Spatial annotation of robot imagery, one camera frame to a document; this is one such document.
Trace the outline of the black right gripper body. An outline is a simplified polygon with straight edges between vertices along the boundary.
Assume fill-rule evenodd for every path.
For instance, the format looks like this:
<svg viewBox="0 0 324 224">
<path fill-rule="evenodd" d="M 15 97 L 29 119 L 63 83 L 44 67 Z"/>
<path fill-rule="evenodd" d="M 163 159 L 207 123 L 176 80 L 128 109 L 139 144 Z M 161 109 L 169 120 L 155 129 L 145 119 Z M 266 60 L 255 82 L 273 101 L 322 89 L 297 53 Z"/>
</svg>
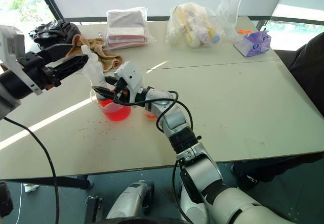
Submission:
<svg viewBox="0 0 324 224">
<path fill-rule="evenodd" d="M 114 88 L 113 102 L 123 106 L 134 106 L 130 102 L 130 91 L 127 89 L 128 84 L 123 78 L 120 78 Z"/>
</svg>

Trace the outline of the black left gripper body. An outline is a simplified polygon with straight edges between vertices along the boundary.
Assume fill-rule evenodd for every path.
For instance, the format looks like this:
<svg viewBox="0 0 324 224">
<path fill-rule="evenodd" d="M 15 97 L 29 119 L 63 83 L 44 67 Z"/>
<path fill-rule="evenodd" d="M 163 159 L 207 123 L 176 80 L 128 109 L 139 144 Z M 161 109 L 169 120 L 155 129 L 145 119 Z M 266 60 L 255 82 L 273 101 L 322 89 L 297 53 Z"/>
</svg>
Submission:
<svg viewBox="0 0 324 224">
<path fill-rule="evenodd" d="M 18 63 L 23 67 L 23 71 L 41 89 L 49 90 L 61 85 L 61 81 L 55 75 L 52 67 L 47 64 L 54 62 L 49 52 L 28 52 L 25 57 L 18 59 Z"/>
</svg>

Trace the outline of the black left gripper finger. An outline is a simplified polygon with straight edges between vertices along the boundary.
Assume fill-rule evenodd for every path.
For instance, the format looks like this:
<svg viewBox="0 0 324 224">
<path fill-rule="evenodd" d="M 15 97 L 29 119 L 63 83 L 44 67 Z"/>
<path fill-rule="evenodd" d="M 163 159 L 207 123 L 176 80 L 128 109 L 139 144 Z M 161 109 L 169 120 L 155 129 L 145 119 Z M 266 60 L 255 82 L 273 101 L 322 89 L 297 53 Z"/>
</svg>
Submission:
<svg viewBox="0 0 324 224">
<path fill-rule="evenodd" d="M 40 65 L 45 66 L 49 63 L 56 62 L 61 58 L 65 57 L 66 54 L 71 50 L 72 44 L 54 44 L 44 50 L 41 50 L 37 54 L 42 58 Z"/>
<path fill-rule="evenodd" d="M 64 60 L 61 64 L 49 68 L 53 71 L 54 76 L 58 80 L 63 80 L 73 73 L 81 70 L 87 63 L 88 59 L 88 55 L 72 56 Z"/>
</svg>

